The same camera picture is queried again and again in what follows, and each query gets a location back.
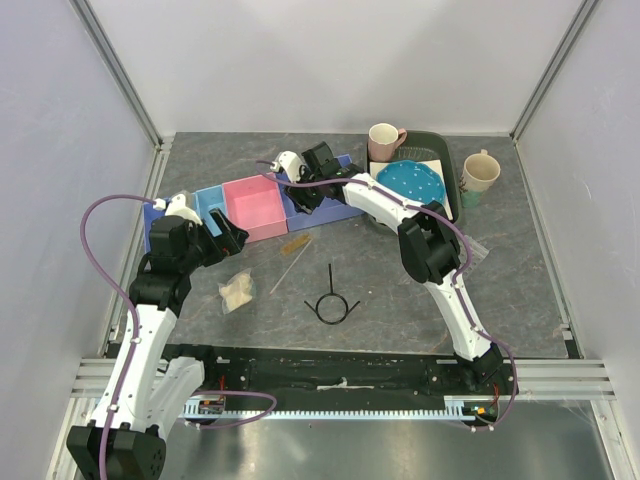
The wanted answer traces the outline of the small purple bin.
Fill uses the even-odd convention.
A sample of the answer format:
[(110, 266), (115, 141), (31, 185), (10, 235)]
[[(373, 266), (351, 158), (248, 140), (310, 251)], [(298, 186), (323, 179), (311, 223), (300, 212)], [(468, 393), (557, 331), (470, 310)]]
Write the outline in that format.
[(152, 203), (144, 203), (142, 207), (143, 212), (143, 221), (144, 221), (144, 252), (147, 253), (150, 251), (150, 231), (152, 223), (162, 218), (165, 215), (166, 207), (156, 209)]

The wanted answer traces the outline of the bag of cotton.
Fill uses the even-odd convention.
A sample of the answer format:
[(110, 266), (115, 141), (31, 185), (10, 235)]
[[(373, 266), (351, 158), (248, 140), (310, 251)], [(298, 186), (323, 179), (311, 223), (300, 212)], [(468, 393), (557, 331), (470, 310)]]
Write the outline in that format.
[(253, 300), (256, 287), (252, 269), (248, 268), (234, 275), (227, 283), (218, 285), (222, 299), (222, 312), (229, 314)]

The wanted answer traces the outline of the pink mug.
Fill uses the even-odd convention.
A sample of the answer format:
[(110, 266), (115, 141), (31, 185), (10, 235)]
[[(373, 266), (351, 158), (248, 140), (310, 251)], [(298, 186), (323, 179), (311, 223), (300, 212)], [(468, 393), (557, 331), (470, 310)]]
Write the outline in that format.
[(405, 142), (407, 130), (388, 123), (373, 125), (368, 132), (367, 151), (371, 161), (390, 162), (396, 150)]

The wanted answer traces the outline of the dark green tray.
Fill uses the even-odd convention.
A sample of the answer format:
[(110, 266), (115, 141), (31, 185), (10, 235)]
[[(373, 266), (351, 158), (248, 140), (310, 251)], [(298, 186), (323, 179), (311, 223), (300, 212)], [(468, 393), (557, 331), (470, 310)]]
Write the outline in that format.
[(464, 213), (458, 188), (458, 172), (449, 142), (438, 133), (420, 130), (408, 130), (405, 142), (396, 150), (392, 160), (387, 163), (374, 162), (366, 157), (367, 172), (376, 178), (380, 170), (389, 163), (411, 160), (424, 163), (436, 170), (442, 177), (446, 188), (445, 210), (449, 220), (457, 226), (464, 223)]

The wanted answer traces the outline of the pink bin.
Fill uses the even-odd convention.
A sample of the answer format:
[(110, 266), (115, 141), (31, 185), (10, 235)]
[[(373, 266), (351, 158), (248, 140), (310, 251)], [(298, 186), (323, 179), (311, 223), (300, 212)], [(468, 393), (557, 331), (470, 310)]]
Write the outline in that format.
[(248, 232), (255, 243), (288, 232), (286, 215), (275, 176), (256, 175), (222, 184), (229, 220)]

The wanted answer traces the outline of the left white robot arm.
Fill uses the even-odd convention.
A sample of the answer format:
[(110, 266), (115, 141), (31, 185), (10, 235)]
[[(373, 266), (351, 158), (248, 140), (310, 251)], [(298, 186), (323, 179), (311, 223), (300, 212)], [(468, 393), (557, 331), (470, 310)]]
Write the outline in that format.
[(166, 438), (194, 393), (208, 393), (219, 369), (204, 359), (171, 360), (156, 377), (169, 334), (191, 290), (191, 275), (240, 253), (249, 237), (218, 208), (219, 232), (193, 218), (166, 214), (152, 222), (150, 249), (138, 264), (126, 300), (126, 332), (107, 387), (91, 419), (74, 426), (66, 446), (86, 479), (157, 479)]

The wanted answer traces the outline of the clear test tube rack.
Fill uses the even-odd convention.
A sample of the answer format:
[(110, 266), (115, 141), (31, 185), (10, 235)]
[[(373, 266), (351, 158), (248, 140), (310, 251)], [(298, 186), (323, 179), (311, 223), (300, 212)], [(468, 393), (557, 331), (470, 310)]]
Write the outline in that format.
[(488, 256), (489, 250), (478, 241), (473, 239), (471, 236), (466, 236), (466, 239), (472, 252), (472, 260), (474, 262), (483, 261)]

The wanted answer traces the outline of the black wire spring clamp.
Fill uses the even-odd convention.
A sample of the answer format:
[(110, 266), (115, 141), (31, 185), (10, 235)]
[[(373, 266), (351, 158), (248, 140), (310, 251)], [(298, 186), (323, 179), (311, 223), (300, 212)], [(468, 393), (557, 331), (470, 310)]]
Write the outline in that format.
[(342, 324), (351, 313), (360, 306), (360, 301), (350, 303), (343, 295), (336, 291), (334, 283), (334, 272), (331, 263), (327, 266), (328, 285), (327, 293), (319, 296), (312, 303), (304, 300), (303, 304), (310, 309), (315, 317), (324, 325), (338, 326)]

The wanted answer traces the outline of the brown wooden spatula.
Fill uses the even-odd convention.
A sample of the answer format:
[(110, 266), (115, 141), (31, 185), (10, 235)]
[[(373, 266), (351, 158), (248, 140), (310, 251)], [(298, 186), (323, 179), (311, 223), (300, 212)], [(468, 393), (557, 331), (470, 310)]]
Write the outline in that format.
[(283, 256), (290, 255), (298, 249), (306, 246), (311, 241), (311, 239), (312, 237), (310, 234), (300, 235), (283, 245), (280, 249), (280, 252)]

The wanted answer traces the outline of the large purple bin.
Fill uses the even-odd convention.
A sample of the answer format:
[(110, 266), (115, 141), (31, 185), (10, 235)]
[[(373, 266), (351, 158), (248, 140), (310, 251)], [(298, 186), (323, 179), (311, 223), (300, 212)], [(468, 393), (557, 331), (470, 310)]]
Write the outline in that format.
[[(291, 179), (287, 176), (286, 167), (289, 167), (290, 164), (294, 166), (305, 165), (301, 157), (292, 151), (280, 152), (276, 157), (276, 162), (282, 167), (279, 171), (272, 169), (272, 171), (276, 173), (276, 178), (289, 182), (291, 182)], [(295, 203), (286, 194), (285, 186), (279, 184), (278, 188), (284, 207), (287, 227), (290, 232), (344, 220), (359, 216), (363, 213), (363, 211), (358, 208), (326, 197), (322, 199), (322, 202), (311, 213), (299, 212), (296, 209)]]

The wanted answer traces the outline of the cream floral mug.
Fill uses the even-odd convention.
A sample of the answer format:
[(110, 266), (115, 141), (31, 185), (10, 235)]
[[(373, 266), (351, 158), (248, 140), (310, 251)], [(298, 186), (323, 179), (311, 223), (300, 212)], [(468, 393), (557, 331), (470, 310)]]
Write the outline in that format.
[(499, 162), (486, 149), (468, 156), (459, 180), (460, 197), (464, 208), (476, 207), (482, 196), (501, 174)]

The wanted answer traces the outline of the blue polka dot plate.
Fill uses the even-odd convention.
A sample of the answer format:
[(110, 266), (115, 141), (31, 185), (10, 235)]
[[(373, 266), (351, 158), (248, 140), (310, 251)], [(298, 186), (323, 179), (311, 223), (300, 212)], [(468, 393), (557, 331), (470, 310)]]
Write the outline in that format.
[(445, 205), (446, 188), (441, 175), (430, 166), (411, 160), (389, 163), (376, 175), (378, 183), (408, 199), (428, 205)]

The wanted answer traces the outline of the glass stirring rod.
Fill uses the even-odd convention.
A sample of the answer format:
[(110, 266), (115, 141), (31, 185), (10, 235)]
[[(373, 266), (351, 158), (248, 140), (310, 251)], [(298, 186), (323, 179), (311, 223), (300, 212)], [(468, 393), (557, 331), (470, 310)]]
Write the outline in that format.
[(303, 255), (303, 253), (307, 250), (307, 248), (311, 245), (311, 243), (306, 244), (301, 250), (300, 252), (296, 255), (296, 257), (294, 258), (294, 260), (291, 262), (291, 264), (286, 268), (286, 270), (284, 271), (284, 273), (281, 275), (281, 277), (277, 280), (277, 282), (275, 283), (275, 285), (272, 287), (272, 289), (269, 291), (269, 295), (273, 295), (273, 293), (278, 289), (278, 287), (280, 286), (280, 284), (283, 282), (283, 280), (286, 278), (286, 276), (289, 274), (289, 272), (292, 270), (292, 268), (296, 265), (296, 263), (299, 261), (300, 257)]

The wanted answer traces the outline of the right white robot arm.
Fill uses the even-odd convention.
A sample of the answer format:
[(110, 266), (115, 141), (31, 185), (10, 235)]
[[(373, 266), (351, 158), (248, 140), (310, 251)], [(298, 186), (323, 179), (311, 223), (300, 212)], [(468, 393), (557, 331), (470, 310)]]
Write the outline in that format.
[(477, 394), (493, 382), (504, 387), (513, 382), (513, 365), (504, 362), (467, 293), (462, 272), (469, 264), (461, 262), (460, 252), (471, 249), (443, 205), (424, 205), (380, 184), (353, 163), (341, 165), (325, 142), (300, 155), (278, 154), (271, 170), (283, 180), (297, 211), (311, 214), (331, 199), (362, 210), (397, 235), (404, 270), (426, 287), (445, 321), (465, 391)]

